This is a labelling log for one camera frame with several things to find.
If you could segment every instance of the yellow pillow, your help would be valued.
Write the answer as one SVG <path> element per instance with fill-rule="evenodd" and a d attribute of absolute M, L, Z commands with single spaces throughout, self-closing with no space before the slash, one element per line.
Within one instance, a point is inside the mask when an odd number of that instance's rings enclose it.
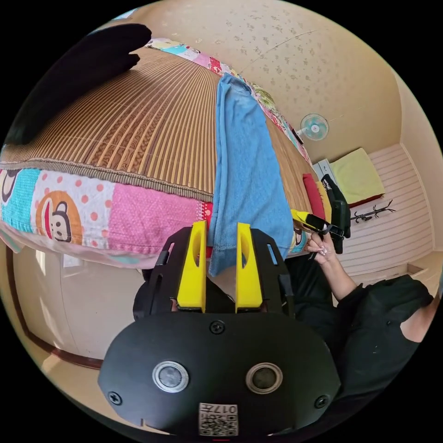
<path fill-rule="evenodd" d="M 322 199 L 323 209 L 324 209 L 324 218 L 328 223 L 331 223 L 332 220 L 332 207 L 328 198 L 328 194 L 326 193 L 326 189 L 323 186 L 321 181 L 316 181 L 318 192 L 320 194 L 320 198 Z"/>

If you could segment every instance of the pink fabric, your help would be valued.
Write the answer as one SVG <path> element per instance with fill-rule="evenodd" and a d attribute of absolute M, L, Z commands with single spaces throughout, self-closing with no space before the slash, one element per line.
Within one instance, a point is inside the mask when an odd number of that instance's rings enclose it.
<path fill-rule="evenodd" d="M 109 249 L 138 254 L 158 253 L 171 234 L 202 219 L 197 200 L 131 185 L 115 185 L 112 205 Z"/>
<path fill-rule="evenodd" d="M 211 67 L 211 60 L 210 57 L 207 54 L 200 53 L 194 60 L 194 63 L 197 63 L 200 66 L 203 66 L 207 69 L 210 69 Z"/>

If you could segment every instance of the bed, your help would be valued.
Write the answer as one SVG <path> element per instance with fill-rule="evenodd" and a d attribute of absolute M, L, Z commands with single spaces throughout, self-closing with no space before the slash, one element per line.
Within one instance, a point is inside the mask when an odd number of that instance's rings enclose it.
<path fill-rule="evenodd" d="M 311 212 L 303 176 L 315 177 L 312 163 L 265 91 L 179 42 L 152 39 L 136 53 L 130 71 L 75 100 L 30 143 L 3 146 L 0 236 L 14 252 L 149 269 L 175 231 L 209 226 L 225 74 L 244 81 L 265 114 L 289 207 Z M 290 255 L 305 242 L 295 229 Z"/>

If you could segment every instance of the screw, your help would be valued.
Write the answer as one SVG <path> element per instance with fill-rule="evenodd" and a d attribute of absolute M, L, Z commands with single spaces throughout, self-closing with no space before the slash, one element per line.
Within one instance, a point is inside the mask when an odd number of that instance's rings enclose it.
<path fill-rule="evenodd" d="M 220 320 L 215 320 L 209 325 L 209 330 L 216 335 L 222 334 L 225 330 L 225 323 Z"/>
<path fill-rule="evenodd" d="M 111 391 L 108 394 L 108 399 L 112 404 L 115 404 L 116 406 L 120 406 L 122 404 L 122 399 L 116 392 Z"/>
<path fill-rule="evenodd" d="M 327 396 L 327 395 L 321 395 L 321 396 L 319 396 L 319 397 L 315 400 L 315 402 L 314 402 L 314 406 L 315 406 L 317 409 L 321 409 L 321 408 L 325 407 L 328 403 L 329 403 L 329 398 L 328 398 L 328 396 Z"/>

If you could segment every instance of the coat hook rack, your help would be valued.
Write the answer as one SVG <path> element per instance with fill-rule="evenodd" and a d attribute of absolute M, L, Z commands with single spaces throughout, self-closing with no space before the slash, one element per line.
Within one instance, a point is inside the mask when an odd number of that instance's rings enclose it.
<path fill-rule="evenodd" d="M 357 215 L 357 211 L 354 212 L 354 217 L 351 218 L 351 220 L 355 220 L 356 223 L 360 223 L 359 220 L 362 220 L 364 222 L 367 222 L 372 217 L 378 218 L 378 214 L 380 212 L 389 211 L 389 212 L 395 212 L 395 209 L 391 209 L 389 206 L 391 205 L 392 200 L 383 208 L 377 209 L 376 205 L 372 207 L 372 212 L 367 212 L 366 214 Z"/>

